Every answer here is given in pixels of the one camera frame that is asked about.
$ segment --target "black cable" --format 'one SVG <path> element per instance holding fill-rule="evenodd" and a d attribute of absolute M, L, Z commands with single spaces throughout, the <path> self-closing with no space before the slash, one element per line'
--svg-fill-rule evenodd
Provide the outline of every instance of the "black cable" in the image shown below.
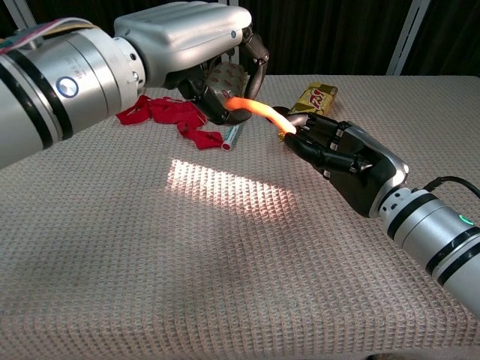
<path fill-rule="evenodd" d="M 424 186 L 424 190 L 431 192 L 438 188 L 444 182 L 457 182 L 458 184 L 462 184 L 480 199 L 480 190 L 464 178 L 458 178 L 457 176 L 439 176 L 435 180 L 430 181 L 428 184 L 426 184 Z"/>

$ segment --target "textured tablecloth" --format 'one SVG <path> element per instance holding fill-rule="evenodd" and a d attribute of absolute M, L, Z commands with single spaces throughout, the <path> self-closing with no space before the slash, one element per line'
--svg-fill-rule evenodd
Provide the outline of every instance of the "textured tablecloth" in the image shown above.
<path fill-rule="evenodd" d="M 258 99 L 290 107 L 313 81 L 338 87 L 330 116 L 403 158 L 411 187 L 480 184 L 480 79 L 267 76 Z M 436 195 L 479 219 L 460 185 Z M 109 118 L 0 170 L 0 276 L 1 359 L 480 346 L 475 318 L 258 117 L 231 152 Z"/>

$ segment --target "black band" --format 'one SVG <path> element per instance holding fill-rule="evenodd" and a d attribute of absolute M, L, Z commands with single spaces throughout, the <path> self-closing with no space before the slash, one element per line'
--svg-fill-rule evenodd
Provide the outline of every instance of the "black band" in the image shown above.
<path fill-rule="evenodd" d="M 47 149 L 52 146 L 52 134 L 50 133 L 50 130 L 48 130 L 44 118 L 42 118 L 42 115 L 38 112 L 38 109 L 35 107 L 32 99 L 29 97 L 26 91 L 23 90 L 22 86 L 20 86 L 20 84 L 2 64 L 0 64 L 0 79 L 3 80 L 3 83 L 18 100 L 19 104 L 25 110 L 31 122 L 35 126 L 35 129 L 37 129 L 38 135 L 42 140 L 43 149 Z"/>
<path fill-rule="evenodd" d="M 442 249 L 430 259 L 427 266 L 425 267 L 427 273 L 432 275 L 432 272 L 437 267 L 437 265 L 440 264 L 440 262 L 445 259 L 453 250 L 455 250 L 457 246 L 463 244 L 466 240 L 479 233 L 480 229 L 477 226 L 474 226 L 455 236 L 452 241 L 442 247 Z"/>
<path fill-rule="evenodd" d="M 447 280 L 469 260 L 473 259 L 480 253 L 480 242 L 465 251 L 462 256 L 458 257 L 450 266 L 438 277 L 438 284 L 443 286 Z"/>
<path fill-rule="evenodd" d="M 48 100 L 50 106 L 52 107 L 53 113 L 60 124 L 61 132 L 63 133 L 63 137 L 61 139 L 70 139 L 72 135 L 74 135 L 70 118 L 68 117 L 62 102 L 53 90 L 52 86 L 49 84 L 48 80 L 45 79 L 45 76 L 42 75 L 33 62 L 31 62 L 20 51 L 11 50 L 7 53 L 7 55 L 10 56 L 10 58 L 14 60 L 23 69 L 23 71 L 28 74 L 29 77 L 31 77 L 35 85 L 38 86 L 43 95 L 45 95 L 45 98 Z"/>
<path fill-rule="evenodd" d="M 429 201 L 435 200 L 437 197 L 432 193 L 424 193 L 423 195 L 417 197 L 413 200 L 410 204 L 405 206 L 400 210 L 400 212 L 395 216 L 393 221 L 390 223 L 388 227 L 387 234 L 388 236 L 393 239 L 395 237 L 395 233 L 397 232 L 398 228 L 404 221 L 420 206 L 428 203 Z"/>

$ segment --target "background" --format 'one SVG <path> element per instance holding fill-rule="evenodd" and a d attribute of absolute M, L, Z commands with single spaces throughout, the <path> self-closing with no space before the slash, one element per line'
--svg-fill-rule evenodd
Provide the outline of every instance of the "background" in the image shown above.
<path fill-rule="evenodd" d="M 27 0 L 37 21 L 113 20 L 165 0 Z M 238 0 L 271 53 L 268 74 L 386 74 L 412 0 Z M 480 0 L 431 0 L 402 75 L 480 76 Z M 16 28 L 2 2 L 0 38 Z"/>

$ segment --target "circular logo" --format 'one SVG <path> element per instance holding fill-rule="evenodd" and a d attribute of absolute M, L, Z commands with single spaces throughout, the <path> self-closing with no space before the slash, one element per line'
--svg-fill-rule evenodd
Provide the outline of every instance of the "circular logo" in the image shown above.
<path fill-rule="evenodd" d="M 66 98 L 73 98 L 78 94 L 78 84 L 69 76 L 59 78 L 56 85 L 58 92 Z"/>

